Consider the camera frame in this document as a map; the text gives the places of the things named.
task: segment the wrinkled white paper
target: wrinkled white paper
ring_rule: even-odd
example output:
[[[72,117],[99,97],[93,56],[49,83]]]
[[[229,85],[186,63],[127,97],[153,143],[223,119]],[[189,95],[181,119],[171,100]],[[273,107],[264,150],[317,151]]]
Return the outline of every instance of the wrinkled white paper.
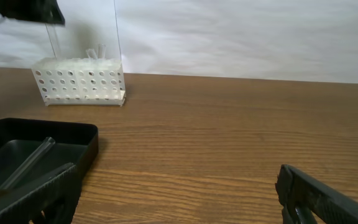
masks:
[[[60,0],[66,57],[117,55],[111,0]],[[116,0],[125,72],[358,83],[358,1]],[[53,57],[45,26],[0,24],[0,66]]]

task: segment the test tube in black tray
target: test tube in black tray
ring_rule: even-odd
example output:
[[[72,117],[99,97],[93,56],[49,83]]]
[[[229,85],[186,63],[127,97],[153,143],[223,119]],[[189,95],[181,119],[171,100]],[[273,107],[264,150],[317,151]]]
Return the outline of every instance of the test tube in black tray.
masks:
[[[34,164],[26,167],[42,147],[47,150],[37,160],[32,160]],[[0,195],[68,162],[76,164],[78,174],[83,178],[97,153],[98,128],[93,124],[1,119]]]

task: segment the black tray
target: black tray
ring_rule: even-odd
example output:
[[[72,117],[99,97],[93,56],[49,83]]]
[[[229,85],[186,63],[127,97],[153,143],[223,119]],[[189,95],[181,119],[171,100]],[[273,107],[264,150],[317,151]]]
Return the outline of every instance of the black tray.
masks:
[[[98,153],[98,128],[92,124],[6,118],[0,120],[0,186],[46,137],[56,143],[12,189],[68,162],[81,178]],[[1,190],[0,195],[12,189]]]

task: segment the wooden table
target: wooden table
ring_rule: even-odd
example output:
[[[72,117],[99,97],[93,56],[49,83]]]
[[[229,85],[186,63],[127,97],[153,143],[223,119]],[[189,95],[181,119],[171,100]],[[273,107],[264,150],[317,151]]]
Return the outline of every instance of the wooden table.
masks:
[[[99,128],[73,223],[281,223],[281,164],[358,201],[358,85],[125,78],[123,107],[45,107],[30,70],[0,68],[0,118]]]

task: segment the white paper sheet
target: white paper sheet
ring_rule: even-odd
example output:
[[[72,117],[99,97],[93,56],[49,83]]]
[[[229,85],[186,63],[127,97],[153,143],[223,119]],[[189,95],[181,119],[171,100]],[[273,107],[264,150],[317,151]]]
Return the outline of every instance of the white paper sheet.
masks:
[[[112,1],[59,5],[67,21],[58,30],[67,57],[85,57],[86,48],[113,41]],[[358,1],[116,0],[116,5],[125,72],[358,83]],[[29,67],[52,55],[43,25],[0,25],[0,66]]]

